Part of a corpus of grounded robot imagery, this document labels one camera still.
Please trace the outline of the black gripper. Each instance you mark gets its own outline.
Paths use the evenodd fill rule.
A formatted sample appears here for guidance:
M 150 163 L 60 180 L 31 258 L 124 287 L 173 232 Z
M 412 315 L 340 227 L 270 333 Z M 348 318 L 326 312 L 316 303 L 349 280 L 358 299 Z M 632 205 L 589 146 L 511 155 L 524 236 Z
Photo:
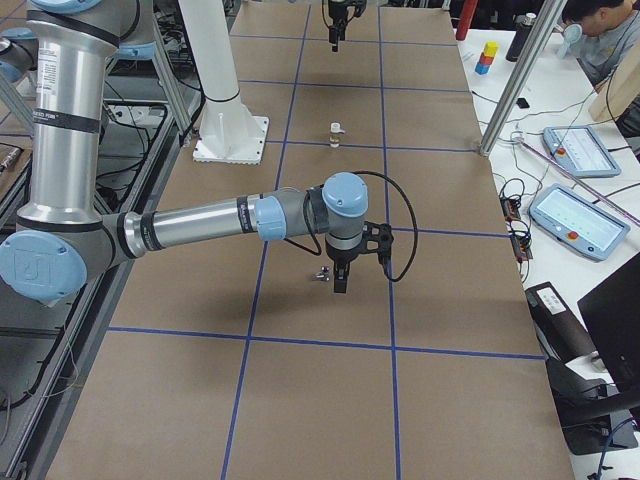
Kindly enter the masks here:
M 365 11 L 365 0 L 328 1 L 327 6 L 331 19 L 328 25 L 328 39 L 345 40 L 349 23 Z
M 359 256 L 358 248 L 343 250 L 327 244 L 326 253 L 333 261 L 333 291 L 339 294 L 346 294 L 350 263 Z

